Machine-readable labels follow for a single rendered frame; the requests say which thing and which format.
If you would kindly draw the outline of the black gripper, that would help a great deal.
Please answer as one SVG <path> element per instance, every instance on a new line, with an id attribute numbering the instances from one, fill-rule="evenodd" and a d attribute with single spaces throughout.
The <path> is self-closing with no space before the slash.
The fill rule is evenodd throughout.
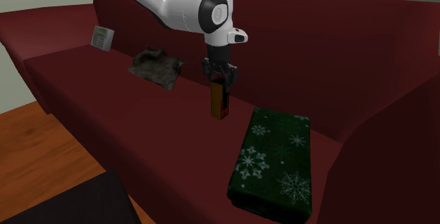
<path id="1" fill-rule="evenodd" d="M 225 89 L 229 93 L 238 77 L 238 67 L 230 64 L 231 46 L 207 45 L 207 58 L 202 59 L 203 73 L 210 81 L 216 79 L 216 74 L 221 73 L 225 80 Z"/>

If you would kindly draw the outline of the orange rectangular box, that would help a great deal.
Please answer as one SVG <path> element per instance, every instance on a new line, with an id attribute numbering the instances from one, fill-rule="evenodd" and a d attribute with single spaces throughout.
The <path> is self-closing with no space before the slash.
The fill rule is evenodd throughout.
<path id="1" fill-rule="evenodd" d="M 221 77 L 210 82 L 211 115 L 219 120 L 228 115 L 230 94 L 226 91 L 225 84 L 225 80 Z"/>

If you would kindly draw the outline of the grey crumpled cloth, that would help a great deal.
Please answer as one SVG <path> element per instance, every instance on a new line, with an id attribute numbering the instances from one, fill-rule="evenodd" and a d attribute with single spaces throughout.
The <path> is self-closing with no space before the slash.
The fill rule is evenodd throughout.
<path id="1" fill-rule="evenodd" d="M 181 74 L 181 67 L 187 63 L 170 57 L 163 49 L 147 48 L 134 59 L 128 72 L 171 91 Z"/>

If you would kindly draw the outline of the dark red sofa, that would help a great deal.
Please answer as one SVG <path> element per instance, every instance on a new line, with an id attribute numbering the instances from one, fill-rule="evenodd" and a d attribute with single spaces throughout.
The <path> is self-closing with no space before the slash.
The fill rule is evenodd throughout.
<path id="1" fill-rule="evenodd" d="M 0 43 L 47 113 L 157 224 L 271 224 L 229 178 L 255 107 L 311 122 L 310 224 L 440 224 L 440 3 L 233 0 L 249 40 L 230 113 L 210 113 L 199 34 L 134 0 L 0 13 Z M 95 25 L 110 51 L 90 45 Z M 171 91 L 130 72 L 147 48 L 187 64 Z"/>

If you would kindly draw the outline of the green snowflake folded blanket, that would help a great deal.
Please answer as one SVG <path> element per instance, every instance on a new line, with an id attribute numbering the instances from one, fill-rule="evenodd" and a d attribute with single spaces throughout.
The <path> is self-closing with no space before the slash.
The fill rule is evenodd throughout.
<path id="1" fill-rule="evenodd" d="M 312 215 L 310 119 L 256 107 L 228 183 L 242 210 L 281 224 Z"/>

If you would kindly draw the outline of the black robot stand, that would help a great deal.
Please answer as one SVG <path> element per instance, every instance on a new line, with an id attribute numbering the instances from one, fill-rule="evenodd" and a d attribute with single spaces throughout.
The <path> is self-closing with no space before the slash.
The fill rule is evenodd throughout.
<path id="1" fill-rule="evenodd" d="M 43 201 L 0 224 L 142 224 L 111 169 Z"/>

